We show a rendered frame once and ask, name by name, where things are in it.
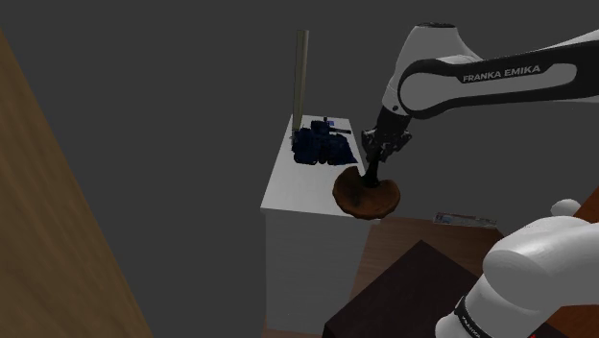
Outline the brown wooden bowl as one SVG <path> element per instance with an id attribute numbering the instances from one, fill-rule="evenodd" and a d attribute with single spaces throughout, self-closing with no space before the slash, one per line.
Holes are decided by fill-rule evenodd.
<path id="1" fill-rule="evenodd" d="M 357 166 L 349 166 L 335 180 L 332 196 L 346 214 L 362 220 L 382 219 L 395 211 L 401 193 L 392 180 L 367 187 Z"/>

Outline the dark blue toy tank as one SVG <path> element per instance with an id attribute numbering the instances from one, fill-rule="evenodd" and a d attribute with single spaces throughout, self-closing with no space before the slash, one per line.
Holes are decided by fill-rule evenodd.
<path id="1" fill-rule="evenodd" d="M 347 165 L 357 163 L 346 135 L 351 130 L 338 129 L 326 117 L 313 120 L 309 128 L 292 130 L 294 161 L 300 164 Z"/>

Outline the flat pale book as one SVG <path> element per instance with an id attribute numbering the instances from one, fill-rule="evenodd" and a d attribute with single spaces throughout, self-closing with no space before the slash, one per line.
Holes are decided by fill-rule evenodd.
<path id="1" fill-rule="evenodd" d="M 484 229 L 495 229 L 496 222 L 491 219 L 481 218 L 477 216 L 461 215 L 446 212 L 437 212 L 433 218 L 435 224 L 459 226 L 459 227 L 472 227 L 472 228 L 484 228 Z"/>

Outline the white cabinet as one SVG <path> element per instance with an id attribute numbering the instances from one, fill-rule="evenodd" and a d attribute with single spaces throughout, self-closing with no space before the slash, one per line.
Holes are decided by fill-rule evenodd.
<path id="1" fill-rule="evenodd" d="M 344 213 L 341 166 L 298 164 L 282 137 L 260 206 L 265 216 L 266 327 L 317 334 L 350 299 L 371 222 Z"/>

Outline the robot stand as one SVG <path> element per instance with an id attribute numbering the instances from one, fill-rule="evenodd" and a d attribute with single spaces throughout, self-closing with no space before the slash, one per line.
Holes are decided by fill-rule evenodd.
<path id="1" fill-rule="evenodd" d="M 477 279 L 420 240 L 332 316 L 322 338 L 435 338 Z"/>

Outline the brown wooden panel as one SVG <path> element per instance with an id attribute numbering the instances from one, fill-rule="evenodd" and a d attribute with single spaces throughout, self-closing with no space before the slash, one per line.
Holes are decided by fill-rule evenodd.
<path id="1" fill-rule="evenodd" d="M 154 338 L 1 30 L 0 338 Z"/>

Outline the tall beige post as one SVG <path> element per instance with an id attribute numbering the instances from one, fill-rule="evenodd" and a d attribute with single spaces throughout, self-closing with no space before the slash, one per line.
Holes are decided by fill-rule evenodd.
<path id="1" fill-rule="evenodd" d="M 305 96 L 309 32 L 297 30 L 292 133 L 300 129 Z"/>

